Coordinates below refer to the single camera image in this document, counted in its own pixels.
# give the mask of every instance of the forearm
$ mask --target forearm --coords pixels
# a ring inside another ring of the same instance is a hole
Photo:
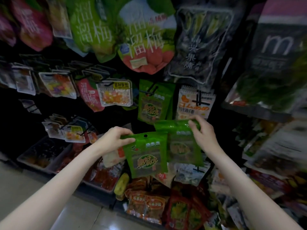
[[[91,145],[1,223],[1,230],[50,229],[90,166],[98,159]]]
[[[256,230],[302,229],[224,153],[221,147],[216,147],[207,155],[226,179],[232,194]]]

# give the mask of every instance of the hand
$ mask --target hand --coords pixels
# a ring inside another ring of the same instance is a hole
[[[96,147],[96,152],[99,156],[107,154],[126,144],[135,142],[134,138],[121,139],[121,135],[133,135],[133,132],[127,128],[112,127],[98,139],[93,146]]]
[[[199,147],[207,154],[216,151],[219,148],[219,143],[217,142],[213,126],[199,115],[193,115],[190,119],[197,120],[201,126],[201,130],[199,131],[196,124],[189,120],[189,126],[193,131],[194,138]]]

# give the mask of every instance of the tile floor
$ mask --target tile floor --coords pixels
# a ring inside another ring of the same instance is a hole
[[[44,184],[0,162],[0,220]],[[106,208],[72,196],[51,230],[151,230]]]

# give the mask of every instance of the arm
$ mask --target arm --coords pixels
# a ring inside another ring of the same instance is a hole
[[[82,151],[62,171],[0,222],[1,230],[49,230],[86,172],[103,154],[132,143],[129,129],[111,128],[96,143]]]
[[[189,121],[197,144],[221,171],[255,230],[302,229],[226,155],[217,142],[211,124],[200,116],[193,116],[192,119],[196,119],[201,126],[199,131],[195,123]]]

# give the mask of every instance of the person's right arm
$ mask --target person's right arm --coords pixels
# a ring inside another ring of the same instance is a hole
[[[189,121],[197,144],[220,170],[255,230],[301,230],[302,228],[226,155],[217,142],[213,126],[200,116],[193,116],[192,119],[196,119],[201,126],[199,131],[195,123]]]

